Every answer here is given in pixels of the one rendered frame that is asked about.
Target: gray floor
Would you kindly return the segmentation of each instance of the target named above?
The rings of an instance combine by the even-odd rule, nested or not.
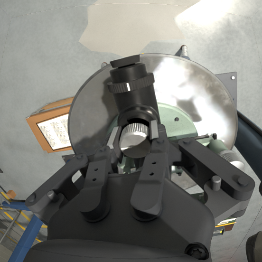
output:
[[[15,199],[26,199],[64,165],[65,152],[43,151],[25,118],[75,96],[102,62],[175,54],[187,45],[191,60],[213,74],[237,72],[237,109],[262,128],[262,0],[129,3],[0,0],[0,185]],[[212,239],[214,262],[247,261],[246,239],[262,230],[260,181],[247,163],[245,172],[255,191],[233,230]]]

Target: metal disc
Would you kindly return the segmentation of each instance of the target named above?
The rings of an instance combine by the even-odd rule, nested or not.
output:
[[[217,133],[231,150],[237,135],[237,111],[224,84],[209,70],[188,59],[166,54],[141,54],[154,74],[157,102],[178,107],[193,121],[198,135]],[[75,154],[94,154],[117,116],[110,64],[94,73],[79,89],[68,116],[68,135]]]

